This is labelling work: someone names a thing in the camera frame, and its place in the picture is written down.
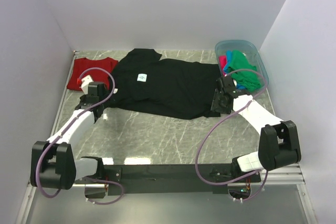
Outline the clear blue plastic bin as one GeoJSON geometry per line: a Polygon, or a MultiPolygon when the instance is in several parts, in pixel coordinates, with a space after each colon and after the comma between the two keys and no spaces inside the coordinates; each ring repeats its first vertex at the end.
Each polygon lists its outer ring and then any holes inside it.
{"type": "Polygon", "coordinates": [[[263,64],[263,61],[259,55],[257,48],[252,43],[246,40],[224,40],[224,41],[218,42],[215,46],[215,54],[216,54],[218,65],[219,65],[218,57],[222,55],[226,55],[226,51],[233,51],[233,50],[238,50],[242,52],[246,56],[249,63],[253,66],[256,66],[257,71],[255,73],[257,74],[258,79],[261,83],[261,88],[258,90],[255,90],[254,92],[250,92],[250,93],[257,94],[264,88],[265,85],[268,84],[267,71],[265,69],[265,66],[263,64]]]}

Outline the black t shirt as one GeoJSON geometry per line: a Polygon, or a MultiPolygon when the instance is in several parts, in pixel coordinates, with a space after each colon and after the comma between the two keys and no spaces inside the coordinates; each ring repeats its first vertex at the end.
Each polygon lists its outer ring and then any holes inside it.
{"type": "Polygon", "coordinates": [[[112,70],[117,92],[106,102],[110,108],[191,120],[219,117],[211,110],[216,64],[162,58],[153,49],[133,49],[112,70]]]}

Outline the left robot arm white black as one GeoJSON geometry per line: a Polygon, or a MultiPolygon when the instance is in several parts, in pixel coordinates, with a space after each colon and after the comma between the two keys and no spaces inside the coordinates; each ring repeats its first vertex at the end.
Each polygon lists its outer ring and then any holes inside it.
{"type": "Polygon", "coordinates": [[[70,189],[75,181],[84,177],[93,183],[104,179],[102,158],[85,156],[76,160],[73,148],[102,116],[109,96],[104,83],[89,83],[88,93],[81,96],[80,103],[63,127],[48,140],[37,141],[32,146],[30,183],[34,187],[70,189]]]}

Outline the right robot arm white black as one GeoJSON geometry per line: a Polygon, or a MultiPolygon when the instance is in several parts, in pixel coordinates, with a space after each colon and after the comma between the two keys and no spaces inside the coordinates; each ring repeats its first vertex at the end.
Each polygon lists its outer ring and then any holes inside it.
{"type": "Polygon", "coordinates": [[[231,115],[237,112],[259,134],[258,150],[233,159],[230,175],[241,182],[253,170],[274,170],[301,161],[297,126],[267,111],[247,90],[237,89],[229,76],[216,80],[211,110],[231,115]]]}

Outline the folded red t shirt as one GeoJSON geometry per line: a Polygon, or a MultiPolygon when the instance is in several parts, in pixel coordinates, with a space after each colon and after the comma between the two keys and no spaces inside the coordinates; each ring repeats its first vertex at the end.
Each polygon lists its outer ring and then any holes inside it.
{"type": "MultiPolygon", "coordinates": [[[[101,60],[90,60],[87,58],[76,59],[74,61],[72,75],[67,84],[67,89],[72,91],[81,91],[81,85],[79,84],[78,80],[80,75],[85,70],[89,68],[98,67],[111,73],[117,64],[118,64],[117,60],[114,60],[109,57],[101,60]]],[[[90,70],[83,76],[85,77],[86,75],[90,75],[93,81],[103,82],[107,87],[109,87],[110,78],[106,73],[100,70],[90,70]]]]}

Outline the green t shirt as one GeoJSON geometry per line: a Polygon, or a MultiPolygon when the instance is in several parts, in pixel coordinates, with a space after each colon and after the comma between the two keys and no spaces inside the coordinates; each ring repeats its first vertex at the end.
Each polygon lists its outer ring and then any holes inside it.
{"type": "Polygon", "coordinates": [[[237,82],[238,89],[254,92],[261,88],[261,83],[255,73],[256,66],[251,65],[242,52],[238,50],[226,51],[226,56],[232,57],[228,73],[234,71],[230,76],[237,82]]]}

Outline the pink t shirt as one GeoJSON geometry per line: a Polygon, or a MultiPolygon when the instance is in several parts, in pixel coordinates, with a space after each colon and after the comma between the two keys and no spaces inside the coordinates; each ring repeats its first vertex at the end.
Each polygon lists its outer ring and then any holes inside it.
{"type": "Polygon", "coordinates": [[[226,76],[228,73],[228,66],[232,60],[231,56],[222,55],[218,57],[219,66],[222,71],[223,76],[226,76]]]}

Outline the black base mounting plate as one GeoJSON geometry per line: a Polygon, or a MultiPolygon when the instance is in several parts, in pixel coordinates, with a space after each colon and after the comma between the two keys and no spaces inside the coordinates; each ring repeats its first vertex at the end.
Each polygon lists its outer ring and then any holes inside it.
{"type": "MultiPolygon", "coordinates": [[[[220,183],[247,173],[233,172],[231,164],[199,164],[199,172],[206,180],[220,183]]],[[[118,182],[127,194],[197,193],[228,194],[227,185],[212,186],[199,179],[194,164],[174,165],[105,165],[105,179],[118,182]]],[[[235,183],[261,182],[260,174],[253,174],[235,183]]]]}

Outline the aluminium rail left edge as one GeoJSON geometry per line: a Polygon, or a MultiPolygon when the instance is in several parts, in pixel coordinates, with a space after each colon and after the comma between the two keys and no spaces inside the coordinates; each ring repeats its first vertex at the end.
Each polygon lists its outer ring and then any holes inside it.
{"type": "Polygon", "coordinates": [[[66,93],[67,93],[67,83],[71,78],[73,67],[74,67],[74,61],[77,58],[79,52],[80,52],[79,50],[74,50],[73,51],[73,58],[72,58],[70,68],[69,68],[69,71],[68,71],[68,74],[67,74],[67,78],[66,78],[66,81],[65,81],[65,87],[64,87],[62,95],[61,95],[60,104],[58,106],[56,117],[55,117],[53,127],[52,127],[52,130],[51,130],[51,134],[50,134],[50,137],[47,139],[47,142],[49,142],[50,140],[53,141],[54,138],[55,138],[54,135],[56,134],[57,129],[58,129],[59,118],[60,118],[60,115],[61,115],[61,111],[62,111],[62,108],[63,108],[63,105],[64,105],[65,96],[66,96],[66,93]]]}

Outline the aluminium rail front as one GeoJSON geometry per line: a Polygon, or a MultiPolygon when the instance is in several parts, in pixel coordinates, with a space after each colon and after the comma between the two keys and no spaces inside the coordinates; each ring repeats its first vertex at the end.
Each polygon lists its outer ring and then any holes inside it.
{"type": "MultiPolygon", "coordinates": [[[[231,169],[232,169],[232,173],[233,172],[238,172],[237,170],[235,170],[233,168],[233,166],[231,165],[231,169]]],[[[299,166],[297,165],[290,165],[287,167],[283,167],[280,169],[276,169],[270,172],[267,171],[263,171],[263,172],[259,172],[257,174],[260,174],[261,180],[263,178],[268,178],[272,183],[301,183],[303,182],[303,176],[301,173],[301,170],[299,168],[299,166]]],[[[229,181],[226,181],[228,183],[235,183],[236,181],[240,180],[240,179],[244,179],[244,178],[248,178],[251,175],[245,174],[236,178],[233,178],[229,181]]],[[[90,177],[85,177],[83,180],[85,183],[106,183],[107,179],[103,178],[103,179],[93,179],[90,177]]],[[[74,182],[74,184],[78,184],[80,183],[80,180],[77,180],[74,182]]]]}

